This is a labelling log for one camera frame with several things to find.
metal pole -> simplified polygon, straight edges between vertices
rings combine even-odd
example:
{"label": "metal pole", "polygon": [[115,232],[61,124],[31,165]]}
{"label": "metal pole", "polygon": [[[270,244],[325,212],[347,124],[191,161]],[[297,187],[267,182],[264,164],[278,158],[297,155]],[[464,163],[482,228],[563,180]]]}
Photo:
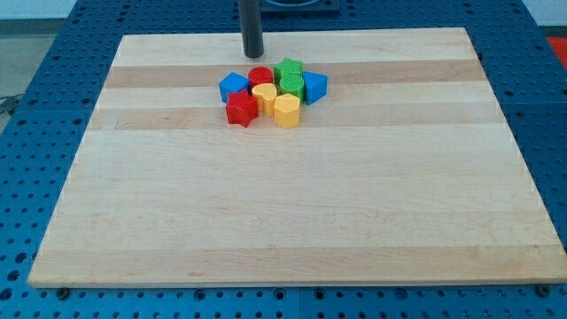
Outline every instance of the metal pole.
{"label": "metal pole", "polygon": [[248,58],[259,58],[264,54],[262,20],[259,0],[238,0],[242,44]]}

blue table surface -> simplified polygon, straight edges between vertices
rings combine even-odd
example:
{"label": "blue table surface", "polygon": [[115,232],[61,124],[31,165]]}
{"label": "blue table surface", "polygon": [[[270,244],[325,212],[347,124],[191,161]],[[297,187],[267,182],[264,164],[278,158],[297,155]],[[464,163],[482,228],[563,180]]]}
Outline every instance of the blue table surface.
{"label": "blue table surface", "polygon": [[[340,8],[271,14],[264,28],[466,27],[567,244],[567,74],[522,2],[341,0]],[[121,37],[238,27],[232,1],[79,0],[0,136],[0,318],[567,317],[567,284],[72,289],[66,299],[65,290],[29,286],[27,274]]]}

blue cube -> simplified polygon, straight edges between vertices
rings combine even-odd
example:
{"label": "blue cube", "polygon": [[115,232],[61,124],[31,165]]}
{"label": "blue cube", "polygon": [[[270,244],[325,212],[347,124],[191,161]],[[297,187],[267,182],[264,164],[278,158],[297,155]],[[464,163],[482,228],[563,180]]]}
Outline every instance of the blue cube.
{"label": "blue cube", "polygon": [[250,86],[250,81],[248,78],[231,72],[219,83],[219,89],[221,89],[221,99],[222,102],[227,103],[229,101],[229,93],[238,93],[243,89],[248,90]]}
{"label": "blue cube", "polygon": [[327,94],[327,75],[303,71],[305,103],[311,105]]}

yellow block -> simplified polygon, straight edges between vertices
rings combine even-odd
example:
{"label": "yellow block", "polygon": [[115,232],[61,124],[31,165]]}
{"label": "yellow block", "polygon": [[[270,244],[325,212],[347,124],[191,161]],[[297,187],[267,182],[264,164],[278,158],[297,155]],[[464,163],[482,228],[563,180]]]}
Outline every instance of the yellow block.
{"label": "yellow block", "polygon": [[258,112],[274,116],[274,102],[277,97],[277,88],[272,83],[258,84],[252,88],[252,95],[256,98]]}
{"label": "yellow block", "polygon": [[299,125],[299,98],[287,93],[276,97],[274,103],[274,121],[282,128],[293,128]]}

block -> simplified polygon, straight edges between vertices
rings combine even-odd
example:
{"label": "block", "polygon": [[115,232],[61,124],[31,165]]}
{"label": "block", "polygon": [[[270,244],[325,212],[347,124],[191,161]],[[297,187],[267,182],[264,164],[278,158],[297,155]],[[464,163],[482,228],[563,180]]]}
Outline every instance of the block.
{"label": "block", "polygon": [[256,66],[248,72],[248,80],[250,81],[250,88],[253,89],[256,85],[262,83],[272,83],[274,81],[274,75],[272,74],[272,70],[267,67]]}
{"label": "block", "polygon": [[250,121],[258,117],[256,99],[248,94],[248,89],[238,93],[229,93],[229,102],[225,109],[230,124],[240,124],[247,128]]}
{"label": "block", "polygon": [[290,93],[298,97],[301,102],[305,95],[305,82],[301,75],[287,74],[280,81],[280,90],[282,94]]}
{"label": "block", "polygon": [[327,95],[327,75],[303,71],[305,103],[311,105]]}
{"label": "block", "polygon": [[277,88],[273,83],[262,83],[252,88],[252,95],[256,98],[258,112],[274,116],[274,102],[277,97]]}
{"label": "block", "polygon": [[248,89],[249,86],[250,81],[248,81],[248,78],[234,72],[229,73],[229,75],[219,83],[222,102],[227,103],[229,93],[236,93],[243,89]]}
{"label": "block", "polygon": [[303,62],[291,58],[283,58],[282,62],[274,66],[275,84],[279,84],[282,77],[289,74],[301,76]]}
{"label": "block", "polygon": [[299,125],[299,98],[287,93],[276,97],[274,103],[274,121],[282,128],[293,128]]}

